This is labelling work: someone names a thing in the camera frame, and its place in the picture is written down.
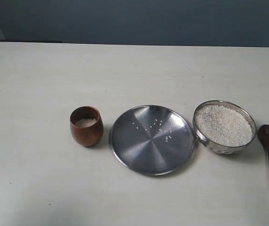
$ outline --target steel plate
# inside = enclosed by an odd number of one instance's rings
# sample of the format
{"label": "steel plate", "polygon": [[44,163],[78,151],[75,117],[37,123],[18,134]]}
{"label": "steel plate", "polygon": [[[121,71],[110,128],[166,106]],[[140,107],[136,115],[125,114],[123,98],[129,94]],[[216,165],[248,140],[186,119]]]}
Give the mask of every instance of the steel plate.
{"label": "steel plate", "polygon": [[126,111],[115,121],[109,144],[118,160],[131,170],[162,175],[190,158],[194,136],[188,123],[176,112],[145,105]]}

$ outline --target table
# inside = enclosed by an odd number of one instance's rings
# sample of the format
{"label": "table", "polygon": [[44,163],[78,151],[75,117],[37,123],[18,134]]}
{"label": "table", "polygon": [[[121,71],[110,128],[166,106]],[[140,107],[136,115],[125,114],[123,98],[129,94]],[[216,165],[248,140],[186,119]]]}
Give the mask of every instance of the table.
{"label": "table", "polygon": [[[229,156],[198,145],[160,177],[129,170],[108,147],[129,108],[163,105],[191,123],[211,99],[269,124],[269,48],[0,43],[0,226],[269,225],[258,139]],[[104,121],[90,148],[70,135],[82,105]]]}

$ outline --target blue wall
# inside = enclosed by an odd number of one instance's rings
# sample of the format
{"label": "blue wall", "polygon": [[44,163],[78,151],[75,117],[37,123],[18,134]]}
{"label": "blue wall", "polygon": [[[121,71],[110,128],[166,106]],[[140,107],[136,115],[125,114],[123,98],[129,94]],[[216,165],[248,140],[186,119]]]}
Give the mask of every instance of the blue wall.
{"label": "blue wall", "polygon": [[7,39],[269,47],[268,0],[0,0]]}

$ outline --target steel bowl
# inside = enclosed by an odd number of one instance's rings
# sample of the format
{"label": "steel bowl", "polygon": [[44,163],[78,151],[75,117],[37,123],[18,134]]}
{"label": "steel bowl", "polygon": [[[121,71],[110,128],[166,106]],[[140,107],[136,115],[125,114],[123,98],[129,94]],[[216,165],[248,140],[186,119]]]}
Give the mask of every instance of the steel bowl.
{"label": "steel bowl", "polygon": [[[196,117],[196,113],[199,109],[201,109],[204,106],[207,105],[219,105],[219,106],[224,106],[226,108],[235,110],[236,112],[242,114],[245,119],[248,121],[248,123],[250,124],[251,128],[252,128],[252,132],[253,132],[253,136],[252,139],[245,145],[242,146],[225,146],[225,145],[220,145],[217,144],[215,142],[213,142],[212,140],[210,140],[209,138],[207,138],[201,131],[200,129],[197,127],[197,124],[195,122],[195,117]],[[207,101],[204,102],[202,104],[200,104],[194,111],[194,116],[193,116],[193,130],[195,132],[196,137],[198,138],[198,140],[200,141],[200,143],[202,143],[205,147],[209,148],[210,150],[219,153],[219,154],[232,154],[235,152],[238,152],[244,148],[246,148],[256,137],[256,124],[253,120],[253,118],[251,117],[251,115],[244,110],[243,108],[227,102],[227,101],[223,101],[223,100],[211,100],[211,101]]]}

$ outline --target wooden cup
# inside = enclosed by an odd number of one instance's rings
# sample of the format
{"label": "wooden cup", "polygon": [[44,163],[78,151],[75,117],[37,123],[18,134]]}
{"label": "wooden cup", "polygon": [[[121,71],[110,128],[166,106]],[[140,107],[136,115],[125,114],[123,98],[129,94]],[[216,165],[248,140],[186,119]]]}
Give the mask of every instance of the wooden cup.
{"label": "wooden cup", "polygon": [[[78,127],[76,122],[81,119],[96,119],[97,122],[87,127]],[[100,112],[91,106],[75,109],[70,115],[70,130],[74,140],[83,146],[95,145],[104,133],[104,126]]]}

